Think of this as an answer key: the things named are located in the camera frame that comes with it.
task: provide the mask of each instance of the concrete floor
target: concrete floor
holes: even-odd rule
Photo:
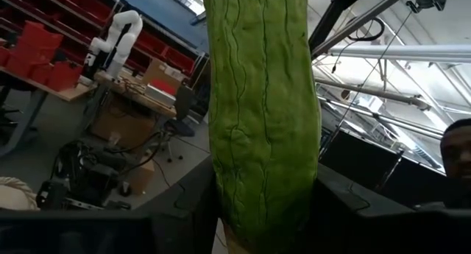
[[[28,100],[29,92],[13,91],[6,103],[9,107],[23,110]],[[67,103],[54,96],[48,96],[34,123],[38,132],[20,149],[0,158],[0,176],[17,177],[28,183],[33,191],[37,191],[41,183],[49,179],[54,157],[59,148],[74,139],[75,129],[82,117],[86,101],[87,99],[81,99]],[[170,185],[176,183],[209,156],[208,126],[199,125],[196,128],[196,136],[193,138],[173,139],[171,148],[174,155],[183,155],[184,159],[167,163],[166,153],[157,154],[155,160],[161,166],[162,171],[158,167],[155,168],[153,180],[145,194],[123,198],[113,192],[110,198],[129,202],[137,208],[165,191],[168,188],[166,181]],[[215,237],[213,254],[227,253],[221,222],[218,223],[217,234],[220,240]]]

